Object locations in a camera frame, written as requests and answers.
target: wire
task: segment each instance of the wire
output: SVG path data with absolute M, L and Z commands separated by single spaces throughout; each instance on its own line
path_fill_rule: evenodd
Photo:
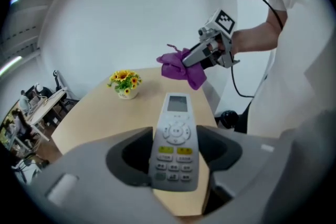
M 281 30 L 284 28 L 283 27 L 283 24 L 282 24 L 282 22 L 281 22 L 281 20 L 280 20 L 280 17 L 279 17 L 279 15 L 277 14 L 277 12 L 272 8 L 272 6 L 266 1 L 266 0 L 262 0 L 264 3 L 266 3 L 266 5 L 271 9 L 271 11 L 274 13 L 274 15 L 275 15 L 275 17 L 276 17 L 276 19 L 277 19 L 277 21 L 278 21 L 278 23 L 279 23 L 279 25 L 280 25 L 280 28 L 281 28 Z M 238 93 L 238 95 L 239 96 L 241 96 L 241 97 L 245 97 L 245 98 L 254 98 L 254 96 L 252 96 L 252 95 L 243 95 L 243 94 L 241 94 L 239 91 L 238 91 L 238 89 L 237 89 L 237 86 L 236 86 L 236 82 L 235 82 L 235 76 L 233 75 L 233 66 L 231 66 L 231 76 L 232 76 L 232 82 L 233 82 L 233 85 L 234 85 L 234 87 L 235 87 L 235 89 L 236 89 L 236 92 Z

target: ceiling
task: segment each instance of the ceiling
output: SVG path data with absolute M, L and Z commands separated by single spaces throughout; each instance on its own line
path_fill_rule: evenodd
M 53 0 L 18 0 L 8 11 L 0 32 L 0 66 L 37 50 L 38 37 Z

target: white pot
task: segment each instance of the white pot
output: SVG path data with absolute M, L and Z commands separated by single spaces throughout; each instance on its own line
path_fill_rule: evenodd
M 124 94 L 124 90 L 120 90 L 118 96 L 120 99 L 133 99 L 137 96 L 138 92 L 139 92 L 139 86 L 134 90 L 131 89 L 129 95 Z

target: remote control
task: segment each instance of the remote control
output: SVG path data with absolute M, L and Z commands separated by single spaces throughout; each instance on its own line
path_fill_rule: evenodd
M 198 139 L 191 98 L 167 93 L 152 146 L 149 176 L 152 187 L 193 191 L 198 184 Z

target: wooden table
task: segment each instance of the wooden table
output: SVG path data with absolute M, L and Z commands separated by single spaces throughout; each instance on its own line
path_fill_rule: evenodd
M 40 134 L 47 141 L 49 141 L 49 138 L 46 137 L 37 127 L 35 127 L 35 124 L 37 124 L 57 104 L 63 95 L 66 94 L 66 90 L 67 87 L 60 89 L 50 96 L 47 102 L 39 103 L 34 113 L 26 118 L 26 122 L 34 129 L 34 131 Z
M 74 106 L 52 134 L 61 153 L 67 153 L 80 144 L 132 129 L 152 126 L 155 131 L 167 92 L 190 94 L 196 124 L 216 126 L 202 89 L 194 91 L 186 81 L 162 77 L 161 68 L 140 69 L 137 73 L 143 83 L 135 99 L 119 99 L 114 89 L 106 86 L 107 78 Z M 209 170 L 202 156 L 199 156 L 200 175 L 196 191 L 175 193 L 154 190 L 157 198 L 175 216 L 202 213 Z

